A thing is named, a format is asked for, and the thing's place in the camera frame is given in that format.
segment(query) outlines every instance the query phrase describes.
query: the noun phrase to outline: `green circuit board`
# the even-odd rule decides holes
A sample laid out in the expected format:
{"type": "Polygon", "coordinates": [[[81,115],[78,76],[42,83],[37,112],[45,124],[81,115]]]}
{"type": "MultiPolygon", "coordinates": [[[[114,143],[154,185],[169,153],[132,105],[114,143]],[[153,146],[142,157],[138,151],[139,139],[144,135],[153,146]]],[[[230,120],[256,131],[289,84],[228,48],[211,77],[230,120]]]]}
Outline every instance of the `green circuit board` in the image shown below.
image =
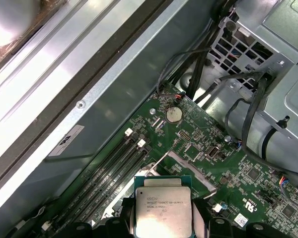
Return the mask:
{"type": "MultiPolygon", "coordinates": [[[[164,93],[179,92],[167,85],[164,93]]],[[[59,214],[55,227],[75,221],[72,217],[97,223],[104,209],[140,168],[172,151],[216,188],[216,194],[208,198],[210,210],[216,204],[224,204],[227,209],[219,213],[212,210],[215,215],[242,229],[248,223],[264,222],[298,238],[298,208],[281,195],[280,175],[249,159],[233,142],[226,142],[226,135],[218,122],[190,99],[176,100],[153,93],[64,192],[54,208],[59,214]],[[179,108],[182,115],[180,121],[171,123],[166,112],[173,107],[179,108]],[[132,134],[127,138],[128,129],[132,134]],[[146,145],[138,148],[141,139],[146,145]]],[[[193,197],[211,193],[191,169],[170,155],[159,163],[157,172],[191,175],[193,197]]],[[[298,189],[288,183],[285,190],[298,203],[298,189]]]]}

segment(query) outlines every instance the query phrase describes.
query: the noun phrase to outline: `white sticker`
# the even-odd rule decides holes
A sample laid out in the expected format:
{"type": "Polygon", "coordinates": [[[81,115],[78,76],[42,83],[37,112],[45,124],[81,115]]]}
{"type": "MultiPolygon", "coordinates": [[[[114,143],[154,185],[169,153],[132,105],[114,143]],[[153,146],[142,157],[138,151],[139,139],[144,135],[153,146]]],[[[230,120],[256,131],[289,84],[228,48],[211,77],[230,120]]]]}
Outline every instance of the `white sticker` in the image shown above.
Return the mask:
{"type": "Polygon", "coordinates": [[[61,142],[52,150],[49,156],[58,156],[70,145],[70,143],[77,137],[77,135],[84,129],[83,125],[76,125],[69,133],[64,136],[61,142]]]}
{"type": "Polygon", "coordinates": [[[248,219],[244,217],[242,214],[238,214],[237,217],[235,217],[234,221],[240,226],[244,227],[245,224],[248,222],[248,219]]]}

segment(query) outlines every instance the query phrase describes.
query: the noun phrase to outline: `chip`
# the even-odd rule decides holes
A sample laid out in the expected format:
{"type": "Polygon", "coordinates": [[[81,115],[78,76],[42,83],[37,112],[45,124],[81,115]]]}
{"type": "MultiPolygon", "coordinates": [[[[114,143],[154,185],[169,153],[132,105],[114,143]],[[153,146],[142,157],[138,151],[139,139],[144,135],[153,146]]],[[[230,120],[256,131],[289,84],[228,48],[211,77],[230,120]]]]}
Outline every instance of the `chip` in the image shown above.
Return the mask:
{"type": "Polygon", "coordinates": [[[222,211],[221,216],[223,216],[225,218],[228,218],[229,217],[229,212],[224,210],[224,211],[222,211]]]}
{"type": "Polygon", "coordinates": [[[248,173],[248,176],[252,179],[252,180],[256,180],[259,176],[259,171],[257,169],[252,168],[250,170],[250,172],[248,173]]]}
{"type": "Polygon", "coordinates": [[[220,179],[220,184],[227,184],[227,182],[228,182],[228,180],[227,180],[227,178],[225,178],[225,177],[222,177],[222,178],[220,179]]]}
{"type": "Polygon", "coordinates": [[[295,211],[296,211],[296,210],[295,210],[292,206],[287,205],[287,206],[283,209],[283,214],[284,214],[286,217],[290,218],[290,217],[295,213],[295,211]]]}

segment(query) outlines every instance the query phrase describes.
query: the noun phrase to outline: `capacitor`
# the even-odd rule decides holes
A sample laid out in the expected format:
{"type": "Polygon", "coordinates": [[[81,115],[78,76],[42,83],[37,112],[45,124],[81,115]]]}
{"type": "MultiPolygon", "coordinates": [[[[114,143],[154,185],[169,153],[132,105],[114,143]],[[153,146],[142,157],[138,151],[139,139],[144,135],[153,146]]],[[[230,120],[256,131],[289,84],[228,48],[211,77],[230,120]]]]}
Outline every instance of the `capacitor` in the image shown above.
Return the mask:
{"type": "Polygon", "coordinates": [[[223,210],[226,210],[228,208],[228,205],[225,202],[220,203],[223,210]]]}
{"type": "Polygon", "coordinates": [[[182,119],[182,110],[178,107],[168,108],[165,117],[170,123],[177,123],[182,119]]]}
{"type": "Polygon", "coordinates": [[[224,141],[227,142],[227,143],[229,143],[231,140],[232,140],[232,138],[229,135],[224,137],[224,141]]]}

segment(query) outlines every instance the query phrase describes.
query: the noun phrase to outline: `ram slot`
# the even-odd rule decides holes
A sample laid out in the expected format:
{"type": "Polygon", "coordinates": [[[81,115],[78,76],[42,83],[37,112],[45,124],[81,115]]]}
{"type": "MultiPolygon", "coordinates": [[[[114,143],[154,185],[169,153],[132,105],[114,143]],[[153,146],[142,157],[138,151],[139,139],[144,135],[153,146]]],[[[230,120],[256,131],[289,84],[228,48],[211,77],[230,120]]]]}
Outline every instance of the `ram slot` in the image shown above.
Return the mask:
{"type": "Polygon", "coordinates": [[[108,172],[112,170],[112,167],[115,165],[116,159],[126,153],[130,148],[135,144],[136,140],[133,138],[124,137],[119,144],[115,147],[111,153],[102,160],[101,164],[97,167],[97,170],[93,172],[91,177],[84,183],[80,189],[77,190],[76,195],[73,196],[74,199],[71,199],[71,203],[67,206],[66,209],[61,212],[60,216],[56,219],[57,224],[63,223],[67,217],[73,215],[73,210],[80,207],[84,203],[84,198],[86,195],[93,190],[94,185],[99,181],[102,181],[104,177],[107,176],[108,172]]]}
{"type": "Polygon", "coordinates": [[[80,202],[80,206],[77,206],[78,209],[73,210],[73,212],[69,216],[69,220],[66,222],[67,224],[76,220],[77,217],[80,217],[86,211],[86,208],[90,207],[90,205],[93,203],[94,199],[102,192],[102,189],[101,189],[99,191],[96,191],[96,193],[94,193],[95,188],[98,186],[108,187],[108,185],[110,185],[110,183],[112,183],[113,179],[119,174],[120,170],[126,165],[126,163],[130,160],[130,158],[132,158],[137,152],[138,152],[138,147],[136,145],[134,145],[134,147],[131,150],[129,150],[127,152],[127,154],[125,154],[123,156],[123,158],[120,160],[120,161],[123,161],[123,163],[119,166],[119,168],[117,168],[115,170],[115,172],[112,175],[110,175],[110,178],[108,180],[106,180],[104,184],[102,184],[102,182],[105,180],[105,178],[107,176],[109,176],[108,174],[107,175],[104,174],[103,179],[99,180],[100,181],[99,185],[95,184],[95,186],[92,186],[89,189],[89,192],[83,198],[83,201],[80,202]]]}
{"type": "Polygon", "coordinates": [[[139,169],[140,162],[143,160],[143,158],[146,155],[147,155],[147,151],[143,150],[140,153],[137,153],[134,158],[130,159],[131,165],[129,166],[127,171],[124,172],[124,174],[119,177],[119,179],[115,182],[113,187],[109,189],[106,195],[104,194],[103,198],[101,198],[100,201],[95,202],[94,200],[94,202],[96,203],[95,207],[93,207],[88,213],[84,214],[81,218],[78,218],[76,221],[89,222],[94,216],[95,212],[99,209],[99,207],[101,207],[103,203],[106,202],[108,197],[121,185],[121,183],[124,180],[126,180],[130,176],[130,174],[132,175],[134,174],[132,172],[135,170],[135,168],[137,168],[137,170],[139,169]]]}

